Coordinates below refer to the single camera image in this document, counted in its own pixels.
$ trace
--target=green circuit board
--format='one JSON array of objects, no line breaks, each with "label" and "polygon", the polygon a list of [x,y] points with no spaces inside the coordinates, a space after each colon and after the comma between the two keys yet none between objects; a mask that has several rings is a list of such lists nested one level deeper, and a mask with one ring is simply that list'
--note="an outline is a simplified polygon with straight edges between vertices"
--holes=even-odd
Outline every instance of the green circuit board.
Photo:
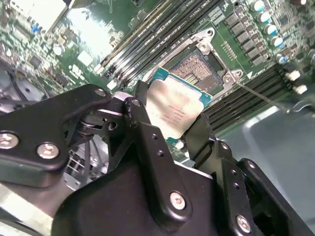
[{"label": "green circuit board", "polygon": [[36,22],[31,17],[16,11],[11,1],[2,1],[1,59],[24,70],[34,84],[57,94],[87,83],[106,88],[108,81],[101,79],[94,68],[157,4],[158,0],[140,5],[95,0],[79,8],[65,5],[51,30],[35,31]]}]

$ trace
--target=screw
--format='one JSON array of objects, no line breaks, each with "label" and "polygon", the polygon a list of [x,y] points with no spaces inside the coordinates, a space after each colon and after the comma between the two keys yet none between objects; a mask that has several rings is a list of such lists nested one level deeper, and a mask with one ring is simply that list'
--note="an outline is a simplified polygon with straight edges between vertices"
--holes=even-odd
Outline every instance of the screw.
[{"label": "screw", "polygon": [[247,164],[248,164],[252,169],[255,169],[255,165],[254,165],[254,163],[252,163],[251,161],[247,161]]},{"label": "screw", "polygon": [[236,216],[236,222],[238,226],[243,230],[245,233],[250,233],[251,232],[251,226],[248,223],[247,219],[245,219],[243,216],[238,215]]},{"label": "screw", "polygon": [[138,107],[141,106],[140,103],[139,103],[137,100],[132,100],[131,102],[132,102],[134,105],[138,106]]},{"label": "screw", "polygon": [[228,149],[228,146],[225,143],[221,143],[221,145],[224,149]]},{"label": "screw", "polygon": [[1,149],[11,149],[17,146],[19,143],[18,137],[14,134],[3,133],[0,134],[0,148]]},{"label": "screw", "polygon": [[37,148],[37,154],[44,159],[53,159],[59,154],[59,149],[51,143],[42,144]]},{"label": "screw", "polygon": [[102,96],[102,97],[105,97],[106,96],[106,93],[104,92],[104,90],[102,89],[97,89],[95,90],[95,93],[99,96]]},{"label": "screw", "polygon": [[169,198],[171,200],[171,204],[177,210],[182,210],[185,208],[185,199],[179,193],[172,192]]}]

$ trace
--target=black ram slot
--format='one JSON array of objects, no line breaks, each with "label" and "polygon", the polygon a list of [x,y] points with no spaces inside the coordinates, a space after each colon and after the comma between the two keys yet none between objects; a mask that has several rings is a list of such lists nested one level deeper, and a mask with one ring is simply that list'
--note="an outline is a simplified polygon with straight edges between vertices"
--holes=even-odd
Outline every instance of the black ram slot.
[{"label": "black ram slot", "polygon": [[[246,86],[272,100],[289,92],[283,75],[275,67],[254,78]],[[266,104],[267,102],[263,99],[244,88],[239,88],[204,113],[207,115],[213,131],[218,133],[233,124],[246,121],[250,114]]]},{"label": "black ram slot", "polygon": [[[260,93],[260,94],[263,94],[264,96],[267,96],[267,94],[270,91],[273,91],[275,89],[283,89],[283,88],[284,88],[283,85],[279,84],[278,81],[273,81],[273,83],[270,83],[270,84],[268,84],[268,83],[263,84],[263,86],[261,88],[255,90],[255,91]],[[245,105],[246,106],[247,103],[251,103],[252,100],[256,99],[256,98],[258,98],[256,95],[243,89],[243,93],[241,96],[234,97],[233,99],[231,99],[229,101],[228,104],[225,103],[224,107],[219,107],[219,109],[216,110],[216,112],[212,112],[212,114],[207,114],[207,115],[212,116],[212,118],[215,119],[215,117],[220,116],[219,114],[221,114],[221,112],[223,112],[224,110],[234,110],[239,105],[241,105],[241,106]]]},{"label": "black ram slot", "polygon": [[[269,98],[274,99],[281,95],[283,95],[285,91],[283,90],[276,90],[272,93],[267,94]],[[257,111],[261,107],[266,105],[266,102],[260,98],[256,98],[251,103],[247,104],[246,106],[243,106],[241,109],[231,111],[229,113],[225,113],[222,115],[224,117],[223,119],[218,119],[216,121],[210,121],[210,125],[214,130],[221,131],[223,130],[223,126],[229,126],[231,124],[234,124],[235,122],[239,122],[240,119],[246,117],[247,115],[250,115],[251,113]]]}]

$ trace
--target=screw hole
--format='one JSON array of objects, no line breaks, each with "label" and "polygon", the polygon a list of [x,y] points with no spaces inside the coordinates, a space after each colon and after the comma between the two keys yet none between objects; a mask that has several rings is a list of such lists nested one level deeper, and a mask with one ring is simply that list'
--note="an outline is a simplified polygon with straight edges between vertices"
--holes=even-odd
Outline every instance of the screw hole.
[{"label": "screw hole", "polygon": [[109,131],[112,131],[112,130],[116,129],[116,127],[117,127],[117,123],[115,123],[113,121],[109,122],[108,125],[107,125],[107,128],[108,128]]},{"label": "screw hole", "polygon": [[213,35],[213,31],[212,31],[212,30],[208,30],[207,33],[208,33],[209,36],[212,36],[212,35]]},{"label": "screw hole", "polygon": [[240,186],[239,186],[237,183],[234,183],[234,187],[235,187],[236,189],[240,189]]},{"label": "screw hole", "polygon": [[160,157],[164,157],[164,153],[162,151],[158,151],[157,155],[160,156]]}]

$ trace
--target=black cable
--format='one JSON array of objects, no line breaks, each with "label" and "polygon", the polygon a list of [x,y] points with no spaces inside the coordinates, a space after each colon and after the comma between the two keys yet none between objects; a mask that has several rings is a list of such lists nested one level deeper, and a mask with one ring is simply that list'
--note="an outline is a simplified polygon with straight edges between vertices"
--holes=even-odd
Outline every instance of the black cable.
[{"label": "black cable", "polygon": [[84,178],[81,183],[81,186],[84,186],[88,183],[90,177],[90,166],[91,166],[91,146],[90,142],[84,144]]},{"label": "black cable", "polygon": [[93,147],[95,149],[96,155],[97,155],[97,169],[96,169],[96,176],[99,177],[102,173],[102,167],[103,167],[103,162],[102,162],[102,158],[100,157],[98,148],[96,146],[96,143],[94,141],[94,139],[91,140]]}]

